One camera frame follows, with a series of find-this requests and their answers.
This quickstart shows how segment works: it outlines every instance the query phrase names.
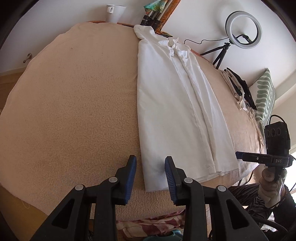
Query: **black strap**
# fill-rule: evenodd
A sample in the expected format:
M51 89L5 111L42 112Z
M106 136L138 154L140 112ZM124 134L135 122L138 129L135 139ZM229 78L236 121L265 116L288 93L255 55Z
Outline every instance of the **black strap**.
M239 181L239 183L237 185L240 186L241 183L242 183L242 179Z
M249 87L248 87L246 81L242 80L242 78L238 74L236 74L235 72L233 72L230 68L227 68L227 69L234 75L234 77L237 79L237 81L242 86L242 88L244 90L244 98L248 102L249 106L251 108L253 108L254 110L257 110L257 107L256 107L256 105L255 105L255 103L253 101L251 92L249 90Z

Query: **white mug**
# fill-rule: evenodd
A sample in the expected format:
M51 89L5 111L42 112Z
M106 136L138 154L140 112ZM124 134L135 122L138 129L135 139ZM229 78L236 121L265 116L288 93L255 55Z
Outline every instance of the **white mug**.
M106 23L117 23L125 9L126 6L108 4L106 7Z

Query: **tripod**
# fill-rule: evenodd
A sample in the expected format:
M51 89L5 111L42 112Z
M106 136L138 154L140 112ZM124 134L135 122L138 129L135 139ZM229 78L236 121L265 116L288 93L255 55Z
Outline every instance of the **tripod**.
M220 52L220 54L217 56L217 58L213 62L213 65L215 65L218 62L217 66L216 66L216 69L218 69L219 66L220 66L220 64L221 64L221 62L222 62L222 60L223 60L223 58L224 58L224 56L225 56L225 54L226 54L226 51L230 47L230 44L233 44L233 43L231 41L229 41L229 43L225 43L223 46L220 46L220 47L217 47L217 48L214 48L212 50L209 50L207 52L202 53L201 56L222 49L222 51Z

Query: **mug handle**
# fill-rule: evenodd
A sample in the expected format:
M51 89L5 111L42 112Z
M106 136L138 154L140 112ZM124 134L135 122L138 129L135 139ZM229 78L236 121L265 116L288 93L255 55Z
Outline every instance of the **mug handle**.
M113 13L114 12L114 6L107 8L107 13Z

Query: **ring light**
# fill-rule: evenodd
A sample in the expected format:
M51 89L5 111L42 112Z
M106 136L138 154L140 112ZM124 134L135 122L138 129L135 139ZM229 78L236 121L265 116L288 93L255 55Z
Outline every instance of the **ring light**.
M241 34L241 35L239 35L237 37L235 37L232 34L231 26L233 24L233 21L235 19L237 19L238 17L250 18L254 22L254 24L256 25L257 35L256 35L256 38L253 41L251 41L249 36L247 36L245 34ZM262 28L260 26L260 23L258 22L258 20L256 18L254 18L253 15L251 15L251 14L249 14L247 12L244 12L244 11L236 11L236 12L231 13L226 19L225 30L226 30L227 36L229 38L229 42L224 43L224 46L214 48L212 50L209 50L209 51L204 52L204 53L201 54L201 56L203 56L203 55L206 55L206 54L209 54L209 53L212 53L214 51L222 49L220 54L217 56L217 58L213 62L213 65L215 65L217 63L216 69L219 68L219 66L220 66L220 64L221 64L221 62L222 62L222 60L223 60L223 58L224 58L224 56L226 54L226 51L228 50L228 48L230 47L231 44L234 44L237 47L240 47L240 48L243 48L243 49L251 49L251 48L256 47L260 43L260 41L262 39ZM238 41L239 37L243 37L248 43L247 44L241 43L240 41Z
M254 24L256 25L257 35L256 35L256 38L253 41L251 41L250 43L247 43L247 44L241 43L240 41L238 41L238 39L231 32L231 26L232 26L234 20L237 19L238 17L250 18L254 22ZM226 30L227 36L229 37L230 41L234 45L236 45L240 48L243 48L243 49L251 49L251 48L256 47L262 39L262 28L260 26L260 23L253 15L251 15L247 12L244 12L244 11L236 11L236 12L233 12L232 14L230 14L228 16L228 18L226 19L225 30Z

